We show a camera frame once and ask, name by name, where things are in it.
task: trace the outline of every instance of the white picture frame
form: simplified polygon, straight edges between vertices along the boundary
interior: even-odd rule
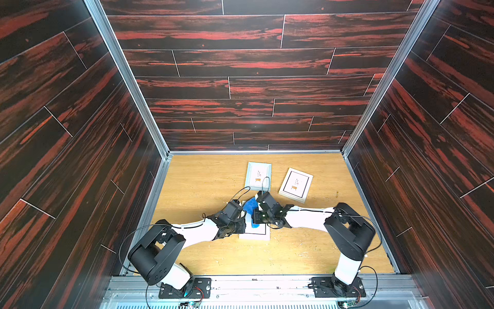
[[[249,186],[251,190],[255,191],[270,191],[271,163],[249,162],[245,186]]]
[[[310,174],[289,168],[278,194],[305,203],[312,178],[313,176]]]

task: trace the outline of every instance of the black mounting plate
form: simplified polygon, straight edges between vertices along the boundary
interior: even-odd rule
[[[204,292],[204,299],[207,299],[211,295],[211,278],[194,278],[193,286],[200,288]],[[158,294],[159,299],[200,299],[201,293],[193,289],[192,293],[184,296],[183,293],[169,284],[161,283],[160,293]]]
[[[316,298],[342,297],[340,295],[335,294],[333,289],[330,288],[331,277],[312,277],[311,283],[314,285],[313,289]],[[352,285],[349,286],[348,292],[346,293],[345,297],[347,298],[358,297],[359,292],[361,297],[366,296],[366,292],[362,284],[362,280],[359,277],[355,277],[355,279],[352,282]]]

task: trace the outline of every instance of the aluminum frame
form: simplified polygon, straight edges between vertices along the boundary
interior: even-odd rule
[[[123,82],[127,86],[127,89],[129,90],[130,95],[132,96],[132,99],[134,100],[135,105],[142,116],[144,124],[151,133],[151,137],[153,138],[161,158],[163,160],[166,159],[170,149],[168,148],[168,145],[166,144],[163,135],[160,133],[160,129],[158,128],[158,125],[149,110],[148,104],[146,103],[141,89],[135,80],[134,74],[132,73],[127,59],[125,58],[124,51],[120,47],[120,43],[117,40],[117,36],[115,35],[112,26],[110,25],[110,21],[106,16],[101,2],[99,0],[84,0],[84,3],[89,10],[89,13],[96,24],[96,27],[98,28],[98,31],[101,34],[110,55],[115,61],[120,74],[122,75]]]
[[[317,154],[341,153],[339,150],[204,150],[204,151],[170,151],[170,155],[246,155],[246,154]]]
[[[327,301],[344,300],[344,298],[315,298],[312,289],[307,287],[314,276],[330,276],[330,274],[305,275],[204,275],[198,277],[211,278],[210,298],[204,304],[220,303],[226,305],[242,300],[244,304],[256,302],[307,302],[324,303]],[[376,287],[373,273],[358,275],[366,287],[367,294],[373,294]],[[378,293],[374,299],[380,298],[380,293],[388,292],[386,299],[423,300],[412,276],[409,274],[377,274]],[[141,276],[112,277],[103,297],[103,303],[111,302],[141,302],[148,288],[148,302],[159,304],[177,304],[178,300],[160,300],[159,287],[147,286]]]
[[[410,25],[410,28],[408,29],[407,33],[405,34],[405,37],[403,38],[403,41],[398,47],[395,56],[393,57],[391,63],[386,69],[386,72],[384,73],[381,82],[379,83],[374,94],[370,98],[370,101],[364,113],[360,117],[360,120],[355,126],[355,129],[353,130],[352,134],[350,135],[350,138],[343,146],[342,152],[344,157],[348,157],[348,155],[352,151],[353,146],[355,145],[360,135],[364,131],[367,123],[374,114],[374,111],[379,106],[379,103],[386,94],[388,88],[391,86],[391,83],[393,82],[396,74],[398,73],[401,66],[405,62],[408,54],[412,50],[412,47],[417,41],[418,36],[422,33],[422,30],[424,29],[425,25],[432,16],[432,13],[434,13],[434,10],[439,4],[439,1],[440,0],[425,0],[425,2],[420,7],[417,16]]]

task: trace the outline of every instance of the black cable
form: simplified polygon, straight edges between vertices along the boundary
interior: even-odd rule
[[[366,218],[367,220],[369,220],[371,223],[372,223],[372,226],[374,227],[374,230],[375,230],[375,226],[376,224],[374,223],[374,221],[372,221],[371,219],[365,217],[365,216],[351,216],[351,215],[343,215],[343,214],[339,214],[340,216],[344,216],[344,217],[352,217],[352,218]],[[378,238],[379,238],[379,245],[377,247],[375,247],[374,249],[370,249],[370,250],[367,250],[365,254],[371,252],[371,251],[374,251],[376,249],[378,249],[379,247],[381,247],[382,245],[382,240],[381,240],[381,237],[379,237],[378,235]]]
[[[146,287],[146,295],[144,296],[144,298],[146,299],[146,305],[148,305],[148,309],[151,309],[151,307],[148,304],[148,288],[149,288],[149,285]]]
[[[269,228],[272,228],[272,229],[280,229],[280,228],[282,228],[282,226],[279,226],[279,227],[271,227],[271,226],[269,225],[269,223],[268,223],[267,225],[268,225],[268,227],[269,227]]]
[[[363,307],[365,305],[367,305],[368,303],[370,303],[372,301],[372,299],[374,299],[374,296],[376,295],[377,293],[377,284],[378,284],[378,279],[377,279],[377,272],[375,271],[374,268],[370,267],[370,266],[362,266],[361,268],[359,268],[359,270],[361,270],[362,268],[364,267],[367,267],[367,268],[370,268],[374,271],[374,274],[375,274],[375,290],[374,290],[374,294],[371,296],[371,298],[369,299],[368,302],[366,302],[365,304],[361,305],[361,306],[356,306],[356,307],[350,307],[350,308],[360,308],[360,307]]]
[[[268,190],[269,190],[269,187],[271,186],[271,178],[269,178],[268,176],[264,177],[262,182],[261,182],[261,193],[264,192],[264,187],[262,186],[262,184],[264,183],[264,180],[268,178],[269,179],[269,186],[268,186]]]
[[[249,191],[250,191],[250,187],[249,187],[249,186],[243,187],[242,189],[238,190],[238,191],[237,191],[237,193],[235,193],[235,194],[232,196],[232,198],[230,199],[230,202],[231,202],[231,201],[233,201],[233,198],[234,198],[237,194],[239,194],[242,190],[247,189],[247,188],[248,188],[247,192],[249,192]]]

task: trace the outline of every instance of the wood grain texture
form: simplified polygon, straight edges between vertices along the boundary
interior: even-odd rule
[[[308,131],[311,117],[192,118],[196,132]]]
[[[387,183],[386,169],[389,167],[387,162],[383,161],[382,154],[379,150],[369,147],[369,141],[363,138],[359,140],[360,143],[360,164],[355,168],[357,171],[355,175],[362,186],[368,202],[373,210],[378,214],[377,217],[383,222],[379,226],[384,229],[384,233],[387,234],[387,239],[394,247],[394,251],[398,253],[397,258],[402,261],[404,269],[408,269],[407,263],[404,262],[403,253],[400,250],[400,246],[397,246],[396,235],[399,235],[407,228],[409,228],[410,222],[406,216],[403,215],[402,205],[399,200],[394,199],[393,190],[390,188],[390,184]]]
[[[393,155],[386,148],[383,140],[377,133],[376,128],[372,124],[367,125],[361,142],[361,151],[363,151],[368,157],[372,158],[372,164],[375,166],[376,174],[373,177],[380,177],[382,181],[386,181],[392,173],[400,166]]]
[[[408,12],[418,12],[420,7],[424,4],[424,0],[412,0],[410,6],[408,7]]]
[[[159,100],[146,99],[154,117],[262,117],[272,116],[271,99]]]
[[[123,117],[120,124],[131,140],[134,140],[142,130],[143,126],[145,126],[141,113],[139,112],[135,104],[128,108],[128,112]]]
[[[390,113],[384,106],[384,104],[379,104],[372,114],[370,118],[370,122],[374,126],[374,128],[379,132],[379,129],[382,127],[382,125],[385,123],[385,121],[388,119]]]
[[[46,171],[70,140],[63,127],[42,109],[0,143],[0,218]]]
[[[382,76],[384,74],[374,74],[374,77],[369,83],[369,86],[367,87],[367,90],[364,95],[373,95],[374,91],[377,89],[377,86],[379,86],[379,83],[382,80]]]
[[[0,64],[0,141],[84,71],[63,33]]]
[[[414,12],[289,15],[282,47],[396,46],[414,18]]]
[[[225,77],[137,77],[142,94],[153,99],[228,99]]]
[[[149,139],[149,145],[148,145],[148,149],[146,150],[146,153],[150,153],[151,156],[148,163],[148,169],[149,172],[151,172],[151,175],[153,175],[153,178],[156,178],[158,169],[160,168],[160,164],[161,164],[161,155],[158,149],[156,148],[156,145],[154,144],[154,141],[151,138],[150,134],[148,139]]]
[[[437,264],[441,276],[451,290],[448,293],[453,293],[460,302],[456,308],[463,308],[472,296],[475,296],[478,307],[488,308],[492,301],[486,299],[483,286],[488,285],[487,282],[494,276],[485,271],[490,269],[490,266],[485,265],[484,261],[494,256],[492,236],[445,185],[423,157],[423,151],[403,133],[394,116],[386,121],[379,134],[400,165],[400,170],[403,170],[418,197],[425,204],[427,212],[414,210],[409,217],[423,217],[421,220],[417,219],[417,223],[412,223],[412,226],[424,241],[427,253]],[[470,284],[468,287],[462,287],[460,282]],[[444,290],[438,290],[438,293],[445,293]]]
[[[463,28],[494,43],[492,3],[484,0],[452,0],[441,2],[434,12],[437,18]]]
[[[124,49],[135,76],[178,76],[171,50]]]
[[[312,119],[309,131],[351,131],[359,119],[360,115],[316,116]]]
[[[195,132],[190,117],[155,117],[160,132]]]
[[[408,0],[223,0],[225,14],[333,14],[406,11]]]
[[[394,81],[383,98],[386,108],[457,196],[488,180],[492,173],[448,134]]]
[[[397,49],[398,46],[337,48],[328,75],[384,73]]]
[[[180,76],[325,75],[334,48],[176,50]]]
[[[4,1],[0,7],[0,63],[90,17],[80,0]]]
[[[269,150],[342,150],[341,144],[291,144],[291,145],[269,145]]]
[[[147,130],[142,128],[125,153],[122,152],[118,158],[120,163],[113,173],[112,180],[124,193],[127,191],[140,162],[149,156],[147,153],[149,140],[146,138],[146,133]]]
[[[273,116],[342,116],[361,115],[371,97],[330,97],[308,99],[277,99]]]
[[[231,98],[294,98],[363,95],[372,75],[232,77]]]
[[[5,288],[22,270],[54,219],[19,200],[0,220],[0,279]]]
[[[427,62],[494,108],[494,44],[450,27]]]
[[[118,252],[124,237],[137,228],[137,224],[139,223],[139,219],[144,206],[146,205],[146,201],[149,197],[153,183],[154,178],[150,175],[150,173],[146,172],[146,166],[144,164],[139,165],[134,177],[132,178],[132,182],[129,185],[129,189],[123,195],[122,201],[119,205],[119,209],[123,209],[125,215],[122,218],[114,218],[117,222],[112,221],[112,224],[118,223],[117,226],[119,226],[121,233],[107,233],[102,240],[102,244],[104,246]],[[131,240],[127,239],[127,241],[122,245],[122,252],[128,251],[130,242]],[[122,265],[117,260],[111,270],[111,275],[118,276],[121,269]]]
[[[412,51],[426,60],[443,37],[450,24],[431,16],[412,47]]]
[[[85,173],[77,189],[71,190],[71,195],[69,193],[54,196],[53,192],[58,192],[57,187],[60,185],[56,183],[56,186],[52,186],[53,190],[49,194],[55,198],[55,205],[50,206],[49,209],[54,209],[60,198],[65,199],[65,196],[69,195],[67,205],[57,213],[57,220],[26,263],[26,267],[12,282],[5,297],[0,301],[0,305],[7,308],[40,308],[64,267],[64,263],[60,261],[66,261],[69,258],[76,242],[84,244],[84,237],[80,238],[84,228],[88,222],[97,224],[97,220],[90,220],[91,215],[99,202],[104,200],[102,197],[107,193],[106,187],[111,183],[111,175],[121,160],[120,154],[130,144],[122,128],[117,128],[118,130],[114,130],[108,137],[108,144],[105,145],[94,164],[88,168],[88,172]],[[68,170],[64,172],[57,180],[64,181],[65,175],[72,176]]]
[[[74,244],[74,249],[41,308],[63,309],[76,301],[90,273],[98,250],[102,248],[100,242],[107,234],[123,195],[113,183],[108,182],[101,199],[94,206],[91,217],[87,221],[79,240]]]
[[[468,94],[413,52],[395,79],[439,123]]]
[[[494,175],[494,110],[468,95],[442,126]]]
[[[102,0],[107,15],[221,15],[221,0]]]
[[[168,145],[175,151],[268,150],[268,145]]]
[[[163,132],[162,135],[168,145],[233,145],[233,134],[226,132]]]
[[[172,223],[193,222],[200,220],[203,212],[218,212],[244,186],[249,161],[272,164],[271,194],[282,205],[293,204],[293,200],[278,194],[288,168],[293,167],[314,176],[307,200],[301,206],[324,208],[345,202],[359,214],[367,215],[341,154],[196,155],[173,156],[152,223],[163,218]],[[191,181],[198,184],[196,194],[190,194],[186,187]],[[211,190],[212,185],[225,190]],[[254,194],[248,192],[242,199]],[[375,237],[371,246],[378,244]],[[366,258],[369,265],[379,273],[393,273],[382,248],[372,253]],[[292,228],[272,230],[269,244],[254,244],[237,235],[199,243],[185,248],[177,262],[195,274],[331,273],[339,256],[340,251],[327,232]]]
[[[236,145],[337,144],[342,135],[343,131],[234,133]]]
[[[140,185],[144,182],[147,181],[147,178],[151,178],[151,183],[153,183],[153,176],[150,173],[149,167],[152,161],[155,159],[155,153],[152,151],[152,148],[149,147],[151,144],[147,142],[147,139],[143,139],[145,143],[142,143],[145,148],[144,151],[141,153],[139,156],[136,157],[136,166],[135,169],[128,169],[128,174],[130,175],[129,178],[129,184],[126,186],[127,190],[125,190],[125,193],[127,194],[127,191],[130,191],[130,196],[133,197],[133,199],[137,198],[135,195],[136,188],[131,187],[131,185]],[[118,204],[118,207],[115,207],[113,209],[113,212],[111,213],[110,220],[111,222],[107,222],[107,230],[106,233],[103,235],[101,239],[101,244],[104,246],[112,249],[115,252],[118,252],[120,245],[124,239],[128,235],[128,233],[132,230],[129,230],[127,233],[115,233],[115,231],[121,231],[121,230],[126,230],[127,229],[127,224],[134,224],[134,222],[131,220],[133,212],[136,210],[134,208],[131,208],[133,205],[133,199],[132,200],[122,200]],[[137,209],[142,209],[144,208],[143,206],[137,206],[134,205]]]
[[[46,107],[67,131],[76,135],[121,81],[122,77],[107,53]]]
[[[482,226],[491,235],[494,235],[494,209],[492,208],[494,203],[494,180],[470,192],[461,200]]]
[[[427,249],[418,238],[414,229],[405,232],[398,237],[403,248],[414,248],[415,250],[405,250],[408,261],[412,265],[412,277],[417,282],[417,285],[429,296],[434,309],[449,308],[445,304],[451,304],[451,299],[444,291],[448,290],[444,279],[439,274],[439,270],[426,253]]]
[[[283,15],[109,16],[124,49],[279,48]]]
[[[373,175],[375,176],[377,175],[377,173],[373,173],[373,171],[375,170],[372,170],[370,167],[371,165],[366,165],[365,167],[356,166],[354,169],[355,177],[361,184],[362,191],[364,192],[367,201],[369,202],[369,205],[374,212],[377,224],[379,224],[379,227],[383,232],[384,239],[386,239],[386,242],[389,245],[389,249],[395,257],[399,272],[410,273],[410,264],[403,254],[396,237],[394,237],[395,232],[390,225],[395,223],[397,220],[385,214],[384,208],[382,207],[380,202],[382,197],[389,198],[389,192],[387,191],[387,187],[379,177],[377,178],[377,180],[373,179]],[[368,183],[369,181],[377,181],[378,185],[374,187],[365,185],[362,186],[362,184]]]
[[[103,38],[92,18],[65,31],[70,43],[74,46],[82,62],[89,68],[108,53]]]
[[[96,309],[101,304],[106,288],[110,283],[110,272],[116,263],[117,255],[100,247],[84,285],[79,292],[74,309]]]
[[[121,128],[120,121],[133,104],[130,93],[120,85],[50,169],[24,194],[26,201],[57,217],[112,134]]]

